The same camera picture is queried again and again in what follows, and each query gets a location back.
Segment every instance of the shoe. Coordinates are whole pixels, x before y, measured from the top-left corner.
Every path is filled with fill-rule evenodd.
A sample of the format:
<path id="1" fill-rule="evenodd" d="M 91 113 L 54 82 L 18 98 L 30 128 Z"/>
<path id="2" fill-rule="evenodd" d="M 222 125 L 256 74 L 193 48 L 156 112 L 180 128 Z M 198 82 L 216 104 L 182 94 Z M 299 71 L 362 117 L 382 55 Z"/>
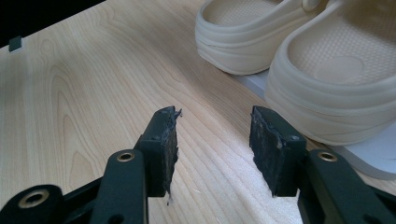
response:
<path id="1" fill-rule="evenodd" d="M 396 120 L 396 1 L 336 0 L 290 34 L 265 100 L 307 137 L 361 142 Z"/>
<path id="2" fill-rule="evenodd" d="M 316 17 L 321 0 L 212 0 L 198 12 L 198 53 L 233 75 L 269 67 L 276 49 L 293 30 Z"/>

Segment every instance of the metal grommet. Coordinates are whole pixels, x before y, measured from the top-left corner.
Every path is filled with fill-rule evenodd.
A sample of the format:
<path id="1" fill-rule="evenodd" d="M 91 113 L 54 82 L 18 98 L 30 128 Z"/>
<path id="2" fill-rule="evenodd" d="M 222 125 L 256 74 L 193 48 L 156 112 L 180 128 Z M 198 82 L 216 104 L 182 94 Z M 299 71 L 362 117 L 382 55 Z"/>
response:
<path id="1" fill-rule="evenodd" d="M 133 159 L 134 159 L 134 153 L 132 152 L 125 152 L 117 157 L 117 161 L 122 161 L 122 162 L 131 161 Z"/>
<path id="2" fill-rule="evenodd" d="M 319 152 L 318 156 L 324 161 L 338 161 L 338 158 L 330 152 Z"/>
<path id="3" fill-rule="evenodd" d="M 20 208 L 36 207 L 48 199 L 50 193 L 46 189 L 36 189 L 26 194 L 18 203 Z"/>

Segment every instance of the wood grain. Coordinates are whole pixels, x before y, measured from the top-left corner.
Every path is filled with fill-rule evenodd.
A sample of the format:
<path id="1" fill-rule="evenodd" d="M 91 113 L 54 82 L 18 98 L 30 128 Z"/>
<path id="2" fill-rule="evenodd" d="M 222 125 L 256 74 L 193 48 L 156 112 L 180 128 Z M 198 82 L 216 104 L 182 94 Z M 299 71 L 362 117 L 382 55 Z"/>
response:
<path id="1" fill-rule="evenodd" d="M 175 105 L 173 195 L 169 206 L 149 199 L 151 223 L 301 222 L 296 199 L 273 199 L 252 161 L 249 114 L 264 100 L 196 53 L 203 3 L 107 0 L 24 38 L 21 51 L 0 49 L 0 206 L 34 185 L 67 193 L 101 176 Z M 364 180 L 396 194 L 395 181 Z"/>

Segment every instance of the hole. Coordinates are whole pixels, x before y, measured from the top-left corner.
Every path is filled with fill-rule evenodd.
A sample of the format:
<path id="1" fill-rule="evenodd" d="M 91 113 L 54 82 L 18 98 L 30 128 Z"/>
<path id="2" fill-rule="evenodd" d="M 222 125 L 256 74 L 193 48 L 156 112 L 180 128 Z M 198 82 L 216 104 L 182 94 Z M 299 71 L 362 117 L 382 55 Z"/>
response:
<path id="1" fill-rule="evenodd" d="M 337 161 L 337 157 L 334 156 L 332 153 L 329 152 L 320 152 L 318 156 L 323 159 L 324 161 Z"/>
<path id="2" fill-rule="evenodd" d="M 108 219 L 108 224 L 120 224 L 123 222 L 123 215 L 117 214 Z"/>
<path id="3" fill-rule="evenodd" d="M 36 203 L 39 202 L 43 198 L 42 194 L 35 194 L 30 196 L 28 199 L 26 199 L 27 203 Z"/>
<path id="4" fill-rule="evenodd" d="M 36 207 L 48 199 L 50 193 L 46 189 L 37 189 L 26 194 L 18 203 L 20 208 Z"/>
<path id="5" fill-rule="evenodd" d="M 131 152 L 122 153 L 117 157 L 118 161 L 131 161 L 133 159 L 134 159 L 134 153 Z"/>
<path id="6" fill-rule="evenodd" d="M 378 218 L 373 217 L 373 216 L 371 216 L 371 215 L 367 215 L 367 214 L 365 214 L 365 215 L 363 216 L 363 220 L 364 220 L 366 223 L 369 223 L 369 224 L 381 224 L 381 223 L 382 223 Z"/>

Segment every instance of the light wood desk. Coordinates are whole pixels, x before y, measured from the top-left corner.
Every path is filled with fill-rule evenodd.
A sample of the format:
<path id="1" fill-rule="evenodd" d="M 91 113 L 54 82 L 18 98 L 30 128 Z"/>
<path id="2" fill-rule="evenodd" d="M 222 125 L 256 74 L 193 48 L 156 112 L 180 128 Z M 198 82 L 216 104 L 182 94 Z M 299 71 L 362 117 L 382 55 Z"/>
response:
<path id="1" fill-rule="evenodd" d="M 18 52 L 0 49 L 1 207 L 34 185 L 67 193 L 100 177 L 156 110 L 175 105 L 173 200 L 149 199 L 151 223 L 301 222 L 296 199 L 273 199 L 252 161 L 249 114 L 265 102 L 196 52 L 203 3 L 107 0 Z M 395 181 L 362 177 L 396 194 Z"/>

